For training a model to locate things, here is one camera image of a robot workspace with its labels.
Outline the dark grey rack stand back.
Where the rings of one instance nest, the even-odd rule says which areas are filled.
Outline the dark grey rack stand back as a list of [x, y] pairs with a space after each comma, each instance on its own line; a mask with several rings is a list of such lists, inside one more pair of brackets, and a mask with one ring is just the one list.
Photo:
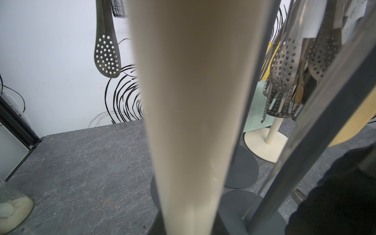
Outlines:
[[244, 189], [253, 185], [259, 175], [255, 155], [239, 145], [232, 158], [224, 186], [230, 189]]

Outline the tall cream utensil rack stand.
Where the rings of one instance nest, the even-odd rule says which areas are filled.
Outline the tall cream utensil rack stand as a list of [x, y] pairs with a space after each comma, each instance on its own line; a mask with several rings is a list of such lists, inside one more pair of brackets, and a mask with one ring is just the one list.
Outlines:
[[128, 1], [166, 235], [209, 235], [279, 1]]

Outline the steel wire tongs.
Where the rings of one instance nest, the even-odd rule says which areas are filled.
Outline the steel wire tongs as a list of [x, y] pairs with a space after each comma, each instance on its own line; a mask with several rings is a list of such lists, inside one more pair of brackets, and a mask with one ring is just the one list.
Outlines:
[[97, 70], [108, 78], [117, 78], [121, 59], [115, 34], [111, 1], [96, 0], [96, 41], [94, 62]]

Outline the black nylon tongs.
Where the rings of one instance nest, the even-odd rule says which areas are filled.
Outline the black nylon tongs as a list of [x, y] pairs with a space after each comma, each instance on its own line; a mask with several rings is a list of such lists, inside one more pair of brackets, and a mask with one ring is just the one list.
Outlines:
[[287, 235], [376, 233], [376, 145], [337, 159], [298, 206]]

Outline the wooden bamboo tongs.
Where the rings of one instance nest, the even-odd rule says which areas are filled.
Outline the wooden bamboo tongs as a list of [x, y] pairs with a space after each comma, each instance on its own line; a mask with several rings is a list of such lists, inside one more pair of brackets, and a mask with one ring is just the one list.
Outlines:
[[348, 141], [358, 134], [376, 114], [376, 88], [366, 97], [328, 147]]

